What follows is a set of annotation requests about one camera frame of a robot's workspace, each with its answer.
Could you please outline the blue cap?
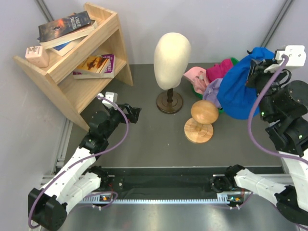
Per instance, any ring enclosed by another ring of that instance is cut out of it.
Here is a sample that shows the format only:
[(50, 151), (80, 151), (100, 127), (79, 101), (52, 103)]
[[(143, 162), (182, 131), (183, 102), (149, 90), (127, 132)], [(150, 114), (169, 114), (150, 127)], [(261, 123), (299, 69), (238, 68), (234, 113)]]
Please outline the blue cap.
[(257, 99), (254, 88), (247, 87), (246, 81), (250, 72), (251, 61), (272, 59), (274, 53), (266, 48), (255, 47), (250, 54), (241, 59), (223, 78), (217, 99), (224, 112), (238, 120), (247, 120), (250, 110)]

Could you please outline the magenta cap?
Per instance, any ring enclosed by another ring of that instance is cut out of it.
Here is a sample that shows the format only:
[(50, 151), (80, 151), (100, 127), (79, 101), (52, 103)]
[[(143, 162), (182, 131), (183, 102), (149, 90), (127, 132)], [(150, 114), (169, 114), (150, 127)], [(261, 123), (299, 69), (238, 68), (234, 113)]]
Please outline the magenta cap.
[(219, 64), (214, 64), (213, 67), (206, 70), (206, 77), (210, 82), (218, 78), (224, 78), (229, 70), (233, 68), (232, 59), (225, 59)]

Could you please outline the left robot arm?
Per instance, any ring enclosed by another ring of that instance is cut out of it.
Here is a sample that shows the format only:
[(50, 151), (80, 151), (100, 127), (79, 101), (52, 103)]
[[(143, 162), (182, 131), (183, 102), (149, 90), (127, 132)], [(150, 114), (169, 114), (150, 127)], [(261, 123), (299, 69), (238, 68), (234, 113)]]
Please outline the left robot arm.
[(40, 189), (28, 194), (28, 225), (57, 231), (68, 214), (90, 193), (104, 191), (109, 186), (108, 175), (99, 167), (93, 167), (97, 159), (114, 150), (109, 148), (108, 138), (123, 123), (137, 123), (141, 108), (129, 104), (113, 104), (105, 111), (92, 115), (89, 131), (82, 139), (70, 160)]

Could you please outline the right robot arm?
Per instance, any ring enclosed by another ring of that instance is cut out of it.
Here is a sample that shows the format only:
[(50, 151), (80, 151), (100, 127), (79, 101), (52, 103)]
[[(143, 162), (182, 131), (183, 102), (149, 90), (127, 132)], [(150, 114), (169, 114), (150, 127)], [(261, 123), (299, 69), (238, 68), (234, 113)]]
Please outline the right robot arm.
[(252, 60), (246, 86), (257, 91), (252, 111), (258, 107), (266, 132), (275, 146), (271, 155), (287, 165), (293, 183), (276, 183), (252, 173), (241, 165), (227, 168), (225, 186), (229, 190), (247, 189), (271, 202), (290, 222), (308, 224), (308, 85), (291, 80), (284, 55), (280, 62)]

